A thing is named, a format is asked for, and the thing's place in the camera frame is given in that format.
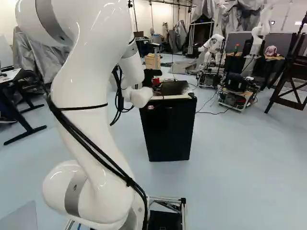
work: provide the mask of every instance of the lab floor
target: lab floor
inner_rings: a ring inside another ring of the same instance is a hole
[[[168,69],[163,68],[165,78],[173,77]],[[175,77],[196,84],[194,76]],[[194,92],[197,109],[214,94],[212,89]],[[242,114],[196,114],[189,161],[149,162],[137,109],[123,114],[112,132],[147,194],[187,198],[188,230],[305,230],[307,111],[275,104],[266,115],[271,94],[260,92],[258,103]],[[110,120],[114,95],[108,93]],[[203,111],[225,108],[212,100]],[[47,173],[71,156],[47,106],[25,118],[33,127],[48,128],[11,145],[0,144],[0,219],[34,200],[37,229],[61,230],[66,219],[46,206],[41,186]],[[1,125],[0,143],[22,132],[19,124]]]

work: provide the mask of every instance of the black box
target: black box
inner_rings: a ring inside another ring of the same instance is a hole
[[[189,93],[187,98],[150,100],[140,109],[149,161],[189,160],[196,103]]]
[[[182,230],[182,217],[179,213],[150,211],[148,230]]]

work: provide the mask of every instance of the cardboard box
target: cardboard box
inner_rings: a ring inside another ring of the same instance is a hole
[[[156,68],[155,66],[154,54],[148,54],[147,56],[145,56],[146,69],[161,69],[161,59],[159,54],[157,57],[157,63],[158,63],[158,68]]]

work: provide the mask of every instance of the desk leg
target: desk leg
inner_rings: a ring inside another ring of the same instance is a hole
[[[273,101],[270,101],[270,102],[269,102],[268,107],[267,107],[266,110],[264,111],[265,114],[267,114],[267,113],[269,112],[269,110],[272,108],[272,105],[273,105],[273,104],[274,104]]]
[[[23,97],[23,99],[25,100],[25,102],[27,102],[27,104],[28,104],[29,107],[30,107],[30,108],[27,108],[27,109],[24,109],[24,110],[20,111],[21,114],[45,106],[44,104],[33,105],[32,101],[31,101],[31,100],[29,99],[29,97],[26,95],[25,91],[23,90],[22,86],[18,83],[18,81],[14,82],[14,84],[17,85],[18,92],[21,94],[21,96]]]
[[[19,113],[15,105],[6,97],[2,89],[0,89],[0,100],[2,103],[8,108],[8,110],[11,112],[12,116],[25,128],[26,132],[6,141],[4,145],[9,145],[17,140],[20,140],[24,137],[27,137],[31,134],[34,134],[40,130],[43,130],[47,128],[47,126],[40,126],[37,128],[32,128],[29,123],[26,121],[26,119]]]

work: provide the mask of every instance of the black pedestal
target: black pedestal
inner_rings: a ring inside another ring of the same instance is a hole
[[[8,140],[8,141],[5,141],[4,145],[9,145],[9,144],[11,144],[11,143],[13,143],[15,141],[18,141],[18,140],[20,140],[22,138],[25,138],[25,137],[29,136],[31,134],[37,133],[37,132],[39,132],[39,131],[41,131],[41,130],[43,130],[45,128],[47,128],[47,126],[40,126],[40,127],[37,127],[37,128],[32,128],[31,130],[26,131],[25,133],[22,133],[22,134],[14,137],[14,138]]]
[[[190,157],[197,98],[150,100],[140,109],[149,161]]]

